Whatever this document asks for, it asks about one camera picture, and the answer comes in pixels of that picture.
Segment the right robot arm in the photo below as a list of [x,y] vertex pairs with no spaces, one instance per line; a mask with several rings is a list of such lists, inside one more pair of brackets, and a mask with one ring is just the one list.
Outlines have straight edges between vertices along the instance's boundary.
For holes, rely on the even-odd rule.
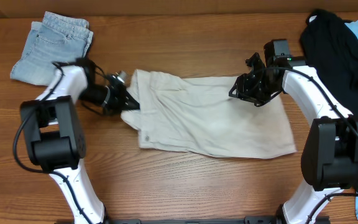
[[287,40],[266,43],[264,56],[255,53],[246,60],[251,71],[237,77],[229,96],[261,107],[286,93],[307,118],[310,131],[296,192],[275,215],[248,216],[244,222],[329,223],[320,212],[332,198],[348,197],[346,190],[358,184],[358,119],[332,96],[315,68],[291,55]]

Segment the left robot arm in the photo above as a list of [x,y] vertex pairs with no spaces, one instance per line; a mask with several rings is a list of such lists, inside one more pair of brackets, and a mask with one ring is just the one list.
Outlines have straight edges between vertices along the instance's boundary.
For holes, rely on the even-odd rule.
[[92,60],[54,62],[55,78],[35,100],[21,104],[21,125],[12,152],[24,170],[49,175],[59,186],[74,223],[112,223],[85,169],[86,141],[75,108],[78,100],[101,116],[139,110],[127,91],[126,73],[104,73]]

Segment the beige khaki shorts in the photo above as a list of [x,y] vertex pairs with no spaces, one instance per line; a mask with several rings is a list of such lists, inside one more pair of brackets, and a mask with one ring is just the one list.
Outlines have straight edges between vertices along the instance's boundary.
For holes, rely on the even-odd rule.
[[295,153],[281,99],[256,107],[232,98],[235,80],[136,70],[127,90],[140,108],[121,118],[137,130],[144,149],[256,159]]

